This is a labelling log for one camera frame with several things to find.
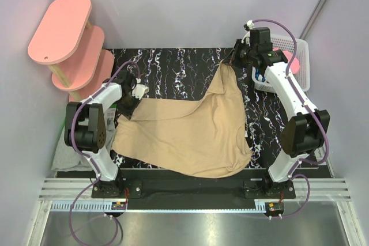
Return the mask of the beige t shirt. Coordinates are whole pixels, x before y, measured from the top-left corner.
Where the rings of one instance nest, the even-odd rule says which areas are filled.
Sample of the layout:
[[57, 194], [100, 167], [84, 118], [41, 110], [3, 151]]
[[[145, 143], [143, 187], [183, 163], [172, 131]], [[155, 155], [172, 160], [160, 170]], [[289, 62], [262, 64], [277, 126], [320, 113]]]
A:
[[121, 115], [112, 149], [184, 175], [228, 177], [251, 160], [245, 123], [235, 72], [220, 63], [202, 99], [145, 98], [131, 119]]

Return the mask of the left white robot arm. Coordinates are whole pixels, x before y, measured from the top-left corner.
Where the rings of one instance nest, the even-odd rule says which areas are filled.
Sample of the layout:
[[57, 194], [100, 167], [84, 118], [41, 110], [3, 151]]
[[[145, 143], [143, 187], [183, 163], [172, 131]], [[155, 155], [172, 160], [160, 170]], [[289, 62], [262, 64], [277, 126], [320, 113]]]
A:
[[147, 92], [148, 87], [125, 70], [120, 78], [105, 80], [92, 95], [66, 106], [65, 144], [87, 160], [97, 179], [105, 182], [105, 192], [113, 198], [123, 194], [125, 184], [117, 179], [118, 167], [106, 148], [105, 113], [115, 104], [121, 115], [131, 119]]

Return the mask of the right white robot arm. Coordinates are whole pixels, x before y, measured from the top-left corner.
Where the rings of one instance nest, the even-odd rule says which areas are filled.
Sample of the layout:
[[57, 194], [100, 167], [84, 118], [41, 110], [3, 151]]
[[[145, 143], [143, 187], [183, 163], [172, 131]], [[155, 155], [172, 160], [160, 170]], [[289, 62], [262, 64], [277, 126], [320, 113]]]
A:
[[274, 48], [270, 29], [251, 24], [244, 27], [247, 36], [236, 41], [230, 62], [238, 68], [251, 65], [257, 69], [273, 87], [288, 118], [279, 138], [281, 151], [261, 185], [263, 194], [274, 198], [292, 180], [301, 163], [319, 165], [327, 160], [330, 115], [318, 109], [303, 92], [291, 70], [294, 56], [287, 57]]

